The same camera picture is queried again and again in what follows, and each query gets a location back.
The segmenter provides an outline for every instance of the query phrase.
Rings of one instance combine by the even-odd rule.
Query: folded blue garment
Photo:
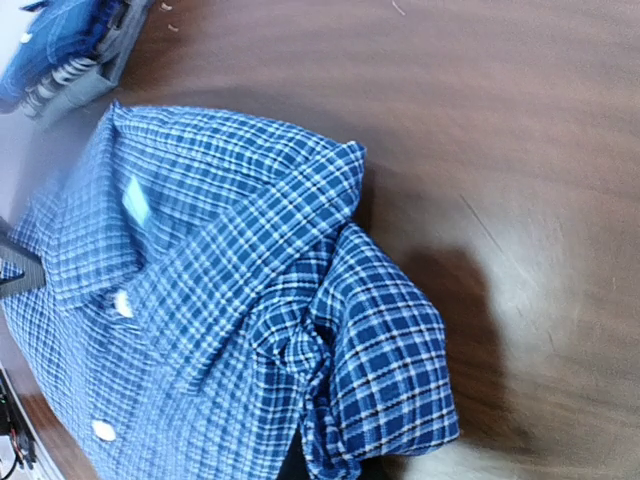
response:
[[[18,106],[27,89],[46,74],[75,58],[93,58],[96,46],[125,0],[48,0],[26,7],[43,7],[0,80],[0,112]]]

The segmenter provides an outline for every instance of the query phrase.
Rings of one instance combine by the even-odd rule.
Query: blue clothing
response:
[[[351,220],[364,157],[277,121],[115,105],[34,197],[12,238],[48,284],[4,307],[101,478],[273,480],[300,428],[311,478],[353,479],[458,436],[442,319]]]
[[[124,0],[48,0],[0,79],[0,112],[13,111],[46,74],[69,60],[88,58]]]

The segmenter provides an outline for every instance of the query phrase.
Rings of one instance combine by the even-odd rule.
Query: black cable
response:
[[[8,478],[11,477],[11,475],[13,475],[13,472],[15,472],[17,466],[18,466],[18,454],[16,453],[16,458],[13,461],[13,466],[11,467],[11,470],[9,470],[9,473],[7,473],[4,477],[0,478],[0,480],[8,480]]]

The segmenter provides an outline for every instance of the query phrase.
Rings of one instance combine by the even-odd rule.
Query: brown wooden surface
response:
[[[639,478],[638,2],[167,3],[124,104],[228,108],[368,147],[369,231],[447,321],[464,429],[404,477]],[[66,153],[40,138],[31,160],[73,158],[98,110],[46,137]],[[52,454],[90,478],[41,405]]]

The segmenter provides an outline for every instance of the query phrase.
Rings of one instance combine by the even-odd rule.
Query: white speck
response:
[[[398,6],[398,4],[396,3],[396,0],[391,0],[391,5],[393,5],[393,7],[394,7],[396,10],[398,10],[398,13],[399,13],[400,15],[402,15],[403,17],[406,15],[406,13],[404,13],[404,10],[402,10],[402,9]]]

